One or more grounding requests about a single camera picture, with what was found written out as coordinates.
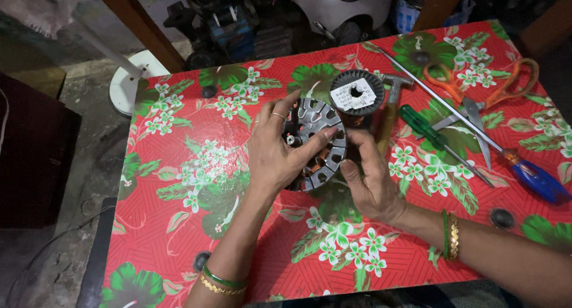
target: table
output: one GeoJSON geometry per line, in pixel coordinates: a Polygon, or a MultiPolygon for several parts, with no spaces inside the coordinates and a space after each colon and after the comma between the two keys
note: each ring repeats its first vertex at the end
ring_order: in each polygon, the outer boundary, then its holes
{"type": "MultiPolygon", "coordinates": [[[[418,77],[421,61],[447,64],[477,101],[502,83],[512,62],[520,58],[498,22],[483,21],[142,80],[121,176],[104,304],[123,306],[129,301],[118,301],[131,299],[138,304],[180,307],[197,280],[193,260],[199,252],[215,248],[247,187],[245,143],[263,103],[297,89],[327,100],[340,70],[398,73],[376,51],[378,47],[418,77]],[[214,98],[201,98],[206,85],[218,86],[214,98]]],[[[432,88],[447,96],[442,89],[432,88]]],[[[524,158],[544,167],[570,190],[572,130],[540,84],[533,92],[481,113],[484,127],[498,143],[518,148],[524,158]]],[[[402,91],[401,104],[405,103],[431,123],[448,115],[418,86],[402,91]]],[[[392,178],[410,202],[435,211],[456,211],[459,217],[489,225],[490,210],[502,207],[517,223],[512,232],[572,253],[569,206],[556,208],[542,202],[502,164],[493,162],[492,171],[487,171],[476,139],[461,125],[442,133],[451,148],[474,161],[496,188],[487,187],[450,155],[434,151],[430,143],[416,141],[411,128],[399,120],[386,157],[392,178]]],[[[418,238],[363,217],[337,175],[310,194],[283,191],[277,197],[260,233],[246,300],[479,278],[472,269],[445,262],[439,255],[418,238]],[[324,221],[329,224],[327,230],[321,228],[324,221]],[[320,243],[328,236],[335,238],[334,254],[339,251],[339,255],[320,260],[324,253],[320,243]],[[378,266],[383,268],[346,259],[347,253],[364,251],[358,246],[369,244],[368,239],[383,244],[365,249],[379,253],[378,266]]]]}

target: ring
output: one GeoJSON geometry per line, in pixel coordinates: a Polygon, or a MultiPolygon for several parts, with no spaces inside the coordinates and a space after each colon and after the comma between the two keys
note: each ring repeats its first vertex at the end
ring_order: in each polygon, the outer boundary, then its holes
{"type": "Polygon", "coordinates": [[[272,114],[277,114],[278,116],[282,117],[282,119],[284,119],[284,121],[286,122],[286,118],[284,118],[284,116],[282,116],[281,114],[279,113],[272,113],[272,114]]]}

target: hand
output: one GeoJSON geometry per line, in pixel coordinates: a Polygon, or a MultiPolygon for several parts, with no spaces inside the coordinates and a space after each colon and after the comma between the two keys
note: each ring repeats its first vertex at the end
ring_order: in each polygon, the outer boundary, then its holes
{"type": "Polygon", "coordinates": [[[325,128],[298,148],[286,144],[282,138],[282,124],[288,117],[288,111],[299,98],[300,91],[296,91],[284,99],[264,104],[254,118],[252,136],[248,140],[250,188],[273,195],[273,201],[337,132],[336,128],[325,128]]]}
{"type": "Polygon", "coordinates": [[[348,182],[354,203],[368,217],[392,224],[403,215],[407,202],[399,197],[397,185],[388,175],[387,162],[377,151],[374,137],[366,130],[347,129],[347,138],[359,148],[361,179],[358,166],[351,160],[341,162],[341,173],[348,182]]]}

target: bangle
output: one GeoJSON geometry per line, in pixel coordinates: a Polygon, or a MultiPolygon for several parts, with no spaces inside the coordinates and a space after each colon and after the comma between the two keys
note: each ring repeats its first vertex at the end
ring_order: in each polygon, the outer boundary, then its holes
{"type": "Polygon", "coordinates": [[[449,254],[449,258],[451,260],[456,259],[459,253],[459,222],[457,220],[457,216],[453,213],[449,213],[451,217],[451,253],[449,254]]]}
{"type": "Polygon", "coordinates": [[[445,231],[445,246],[443,248],[443,258],[449,259],[449,225],[447,224],[447,210],[443,209],[443,229],[445,231]]]}
{"type": "Polygon", "coordinates": [[[238,295],[243,293],[245,290],[247,290],[246,287],[242,288],[242,289],[238,289],[238,290],[225,290],[222,288],[219,288],[215,285],[213,285],[212,283],[208,282],[205,279],[204,274],[201,274],[201,282],[205,285],[205,287],[207,287],[208,289],[210,289],[211,291],[214,291],[218,294],[225,294],[225,295],[238,295]]]}
{"type": "Polygon", "coordinates": [[[211,278],[212,280],[223,284],[225,286],[228,287],[232,287],[232,288],[244,288],[247,286],[248,282],[247,281],[242,281],[242,282],[235,282],[235,281],[228,281],[228,280],[223,280],[219,277],[217,277],[216,275],[213,275],[210,271],[209,268],[206,267],[206,264],[203,266],[203,272],[205,273],[205,275],[209,278],[211,278]]]}

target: orange scissors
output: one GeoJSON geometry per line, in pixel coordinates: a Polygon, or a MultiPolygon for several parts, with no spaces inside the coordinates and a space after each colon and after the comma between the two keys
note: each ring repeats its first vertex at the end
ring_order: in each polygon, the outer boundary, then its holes
{"type": "MultiPolygon", "coordinates": [[[[539,67],[536,61],[529,58],[522,58],[517,60],[512,66],[512,72],[508,77],[508,79],[504,82],[504,84],[498,87],[497,90],[495,90],[494,93],[492,93],[492,95],[490,95],[487,99],[485,99],[484,102],[475,102],[473,99],[466,97],[465,93],[456,84],[456,81],[453,78],[453,71],[447,68],[447,66],[444,64],[429,63],[423,69],[423,75],[425,76],[425,79],[427,79],[430,83],[447,90],[447,92],[451,94],[454,100],[456,100],[458,103],[462,103],[464,109],[462,109],[460,113],[463,116],[468,117],[468,119],[473,124],[475,124],[480,130],[483,130],[483,122],[481,120],[481,117],[479,116],[479,111],[481,109],[490,108],[493,105],[496,105],[497,103],[505,99],[519,98],[530,92],[530,90],[538,80],[538,71],[539,67]],[[522,65],[528,65],[530,67],[530,78],[527,84],[525,85],[524,88],[522,88],[519,91],[516,92],[508,91],[507,88],[518,78],[520,73],[520,67],[522,65]],[[439,69],[444,74],[445,80],[437,80],[433,78],[429,74],[430,68],[439,69]]],[[[438,122],[437,124],[435,124],[433,126],[433,129],[440,130],[458,120],[459,119],[455,115],[451,115],[443,119],[442,121],[438,122]]],[[[487,167],[490,170],[491,155],[490,155],[489,145],[480,137],[477,137],[477,139],[479,142],[479,146],[481,147],[481,151],[483,152],[484,160],[487,164],[487,167]]]]}

